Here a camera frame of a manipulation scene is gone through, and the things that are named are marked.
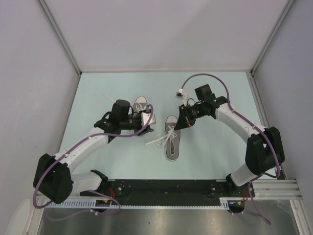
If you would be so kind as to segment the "aluminium corner post left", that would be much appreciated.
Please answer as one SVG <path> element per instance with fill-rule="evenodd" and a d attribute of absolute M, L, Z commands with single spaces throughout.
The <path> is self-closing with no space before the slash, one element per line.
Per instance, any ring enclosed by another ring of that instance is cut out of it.
<path fill-rule="evenodd" d="M 53 34 L 55 35 L 59 45 L 61 46 L 64 54 L 66 55 L 67 59 L 69 60 L 71 66 L 75 70 L 75 72 L 81 76 L 82 71 L 80 70 L 78 63 L 57 23 L 55 20 L 52 11 L 50 10 L 47 2 L 45 0 L 36 0 L 40 10 L 42 11 L 46 21 L 48 22 Z"/>

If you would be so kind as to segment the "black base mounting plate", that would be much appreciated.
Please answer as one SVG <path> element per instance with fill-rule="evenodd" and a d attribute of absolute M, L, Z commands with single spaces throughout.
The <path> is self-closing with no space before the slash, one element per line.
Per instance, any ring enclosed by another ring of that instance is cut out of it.
<path fill-rule="evenodd" d="M 219 206 L 220 198 L 255 195 L 253 185 L 235 187 L 225 180 L 105 180 L 95 191 L 113 195 L 122 206 Z"/>

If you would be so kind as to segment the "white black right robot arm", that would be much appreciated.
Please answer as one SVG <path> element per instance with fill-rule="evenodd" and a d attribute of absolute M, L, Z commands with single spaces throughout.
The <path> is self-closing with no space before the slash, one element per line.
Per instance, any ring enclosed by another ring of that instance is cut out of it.
<path fill-rule="evenodd" d="M 194 105 L 188 104 L 184 89 L 176 93 L 184 104 L 179 106 L 179 118 L 174 130 L 192 127 L 196 119 L 210 116 L 227 125 L 246 143 L 244 164 L 226 177 L 225 190 L 230 196 L 238 196 L 244 185 L 272 168 L 280 173 L 285 154 L 277 128 L 266 128 L 250 121 L 234 110 L 226 97 L 216 97 L 209 85 L 196 88 L 195 93 L 198 101 Z"/>

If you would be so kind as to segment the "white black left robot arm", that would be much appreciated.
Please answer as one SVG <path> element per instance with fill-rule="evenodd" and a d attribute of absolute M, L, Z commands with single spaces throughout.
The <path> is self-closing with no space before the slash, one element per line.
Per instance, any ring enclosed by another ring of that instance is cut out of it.
<path fill-rule="evenodd" d="M 105 174 L 98 170 L 75 174 L 76 168 L 115 138 L 130 138 L 151 132 L 154 118 L 151 104 L 136 101 L 132 105 L 126 100 L 116 100 L 112 109 L 76 144 L 52 156 L 44 154 L 39 158 L 33 181 L 34 206 L 41 208 L 36 202 L 38 193 L 55 204 L 64 202 L 76 193 L 93 191 L 96 195 L 104 195 L 108 190 Z"/>

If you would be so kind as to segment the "aluminium corner post right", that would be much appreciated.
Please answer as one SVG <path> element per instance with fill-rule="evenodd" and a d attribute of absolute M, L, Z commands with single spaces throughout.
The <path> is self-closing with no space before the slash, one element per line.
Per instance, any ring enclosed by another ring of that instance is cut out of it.
<path fill-rule="evenodd" d="M 288 15 L 289 15 L 290 11 L 292 10 L 293 6 L 295 5 L 295 3 L 296 3 L 296 0 L 288 0 L 286 2 L 282 12 L 280 13 L 276 23 L 274 24 L 274 27 L 272 28 L 269 36 L 267 37 L 267 40 L 266 40 L 264 46 L 262 47 L 260 53 L 258 54 L 256 61 L 254 62 L 252 68 L 250 69 L 250 73 L 252 76 L 254 76 L 256 71 L 258 70 L 259 65 L 263 61 L 266 53 L 268 52 L 269 48 L 271 47 L 272 43 L 274 42 L 276 36 L 278 35 L 281 27 L 283 26 L 283 23 L 287 19 Z"/>

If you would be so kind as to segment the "aluminium corner post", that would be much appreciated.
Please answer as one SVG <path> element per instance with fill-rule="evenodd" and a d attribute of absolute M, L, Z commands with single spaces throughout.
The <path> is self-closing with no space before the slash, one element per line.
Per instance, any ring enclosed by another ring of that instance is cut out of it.
<path fill-rule="evenodd" d="M 272 28 L 269 36 L 267 37 L 267 40 L 266 40 L 264 46 L 262 47 L 260 53 L 258 54 L 256 61 L 254 62 L 252 68 L 250 69 L 250 73 L 252 76 L 254 76 L 256 71 L 258 70 L 259 65 L 263 61 L 266 53 L 268 52 L 269 48 L 271 47 L 272 43 L 274 42 L 276 36 L 278 35 L 281 27 L 283 26 L 283 23 L 287 19 L 288 15 L 289 15 L 290 11 L 292 10 L 293 6 L 295 5 L 295 3 L 296 3 L 296 0 L 288 0 L 286 2 L 282 12 L 280 13 L 276 23 L 274 24 L 274 27 Z"/>
<path fill-rule="evenodd" d="M 42 11 L 46 21 L 48 22 L 53 34 L 55 35 L 59 45 L 61 46 L 64 54 L 66 55 L 67 59 L 69 60 L 71 66 L 75 70 L 75 72 L 81 76 L 82 71 L 80 70 L 78 63 L 57 23 L 55 20 L 52 11 L 50 10 L 47 2 L 45 0 L 36 0 L 40 10 Z"/>

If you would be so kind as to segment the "aluminium frame rail front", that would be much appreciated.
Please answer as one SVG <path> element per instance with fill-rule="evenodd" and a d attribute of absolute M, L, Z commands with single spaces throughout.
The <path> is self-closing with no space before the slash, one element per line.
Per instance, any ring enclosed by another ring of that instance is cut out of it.
<path fill-rule="evenodd" d="M 81 179 L 35 179 L 33 186 L 38 191 L 49 198 L 52 202 L 60 204 L 67 198 L 74 195 L 82 197 L 93 197 L 97 193 L 100 184 L 107 177 L 100 177 L 94 174 L 82 177 Z M 256 180 L 248 186 L 253 185 L 254 193 L 259 198 L 296 198 L 300 197 L 300 192 L 296 181 L 290 180 Z"/>

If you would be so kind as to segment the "grey canvas sneaker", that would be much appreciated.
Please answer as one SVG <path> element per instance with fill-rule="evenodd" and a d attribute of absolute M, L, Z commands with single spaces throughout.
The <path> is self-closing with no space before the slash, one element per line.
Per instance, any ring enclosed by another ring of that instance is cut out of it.
<path fill-rule="evenodd" d="M 165 133 L 167 134 L 165 147 L 166 158 L 169 161 L 176 161 L 179 157 L 180 130 L 174 130 L 178 119 L 175 116 L 169 116 L 165 121 Z"/>
<path fill-rule="evenodd" d="M 139 96 L 133 104 L 133 110 L 135 114 L 146 111 L 148 106 L 147 99 L 144 96 Z"/>

